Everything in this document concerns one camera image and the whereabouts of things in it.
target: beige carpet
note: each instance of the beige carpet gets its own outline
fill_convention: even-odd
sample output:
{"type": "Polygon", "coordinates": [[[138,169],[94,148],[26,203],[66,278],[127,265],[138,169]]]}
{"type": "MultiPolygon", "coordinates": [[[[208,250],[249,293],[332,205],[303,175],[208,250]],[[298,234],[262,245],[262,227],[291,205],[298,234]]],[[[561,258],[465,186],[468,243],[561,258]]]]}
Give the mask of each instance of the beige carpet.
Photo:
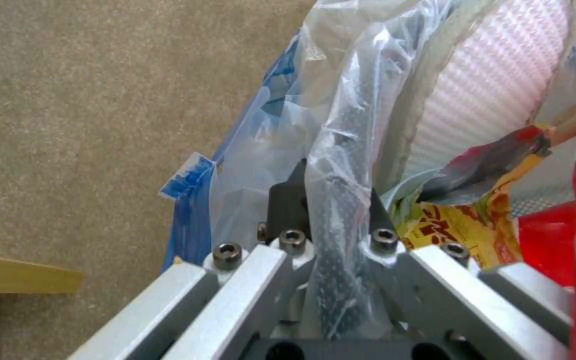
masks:
{"type": "Polygon", "coordinates": [[[0,255],[86,273],[74,296],[0,295],[0,359],[66,357],[158,275],[158,189],[312,3],[0,0],[0,255]]]}

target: hex socket screw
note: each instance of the hex socket screw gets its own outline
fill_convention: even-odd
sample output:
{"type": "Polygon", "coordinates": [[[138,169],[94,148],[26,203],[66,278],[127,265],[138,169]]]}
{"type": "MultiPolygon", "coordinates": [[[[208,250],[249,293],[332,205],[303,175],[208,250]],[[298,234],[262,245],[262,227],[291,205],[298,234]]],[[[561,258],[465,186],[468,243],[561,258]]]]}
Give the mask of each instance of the hex socket screw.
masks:
{"type": "Polygon", "coordinates": [[[306,250],[306,234],[301,230],[284,230],[279,234],[279,249],[288,255],[297,256],[306,250]]]}
{"type": "Polygon", "coordinates": [[[439,248],[463,267],[468,266],[468,259],[471,257],[470,251],[461,243],[442,243],[439,248]]]}
{"type": "Polygon", "coordinates": [[[217,269],[236,269],[242,263],[242,247],[234,242],[218,244],[212,249],[212,260],[217,269]]]}
{"type": "Polygon", "coordinates": [[[399,241],[397,234],[390,228],[377,228],[370,236],[370,248],[377,253],[394,253],[399,241]]]}
{"type": "Polygon", "coordinates": [[[265,244],[266,238],[268,237],[268,224],[264,221],[259,222],[256,224],[256,241],[259,244],[265,244]]]}

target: black plastic part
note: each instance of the black plastic part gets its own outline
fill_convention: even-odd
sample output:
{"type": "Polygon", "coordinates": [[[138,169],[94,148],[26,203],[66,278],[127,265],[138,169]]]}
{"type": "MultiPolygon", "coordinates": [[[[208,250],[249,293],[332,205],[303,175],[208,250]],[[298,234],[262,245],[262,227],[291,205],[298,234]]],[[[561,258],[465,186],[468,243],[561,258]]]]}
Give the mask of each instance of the black plastic part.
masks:
{"type": "MultiPolygon", "coordinates": [[[[306,159],[298,162],[286,182],[270,187],[268,193],[268,212],[266,231],[263,241],[270,244],[285,230],[301,230],[307,239],[311,237],[311,224],[308,216],[306,198],[306,159]]],[[[394,230],[391,218],[382,205],[375,189],[370,194],[370,233],[376,229],[394,230]]]]}
{"type": "Polygon", "coordinates": [[[370,234],[377,229],[395,230],[388,211],[384,208],[382,200],[379,198],[377,191],[372,189],[370,194],[370,234]]]}
{"type": "Polygon", "coordinates": [[[268,213],[266,218],[265,243],[270,244],[285,230],[301,230],[311,239],[311,225],[308,219],[306,199],[306,159],[301,160],[286,182],[270,187],[268,193],[268,213]]]}
{"type": "Polygon", "coordinates": [[[455,356],[439,342],[412,340],[259,339],[240,360],[451,360],[455,356]]]}

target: yellow packaging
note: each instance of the yellow packaging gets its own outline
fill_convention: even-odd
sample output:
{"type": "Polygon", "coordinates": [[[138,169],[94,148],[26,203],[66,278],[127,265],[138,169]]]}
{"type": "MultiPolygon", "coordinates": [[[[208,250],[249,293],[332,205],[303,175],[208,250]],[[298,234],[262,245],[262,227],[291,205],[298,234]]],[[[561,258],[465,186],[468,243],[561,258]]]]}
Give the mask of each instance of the yellow packaging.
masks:
{"type": "Polygon", "coordinates": [[[473,204],[416,203],[419,189],[391,211],[399,237],[408,250],[459,242],[468,248],[482,269],[521,261],[517,226],[511,216],[510,186],[542,159],[539,155],[528,155],[473,204]]]}

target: pink textured object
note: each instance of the pink textured object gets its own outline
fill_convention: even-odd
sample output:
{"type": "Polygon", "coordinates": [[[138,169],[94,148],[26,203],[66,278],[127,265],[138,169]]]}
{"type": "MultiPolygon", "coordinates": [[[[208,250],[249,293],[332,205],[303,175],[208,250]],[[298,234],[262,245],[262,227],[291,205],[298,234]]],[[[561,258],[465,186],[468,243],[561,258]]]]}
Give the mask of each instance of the pink textured object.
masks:
{"type": "Polygon", "coordinates": [[[398,98],[375,184],[445,166],[539,109],[569,38],[570,0],[465,0],[398,98]]]}
{"type": "Polygon", "coordinates": [[[455,48],[426,99],[404,178],[526,125],[564,51],[567,0],[509,0],[455,48]]]}

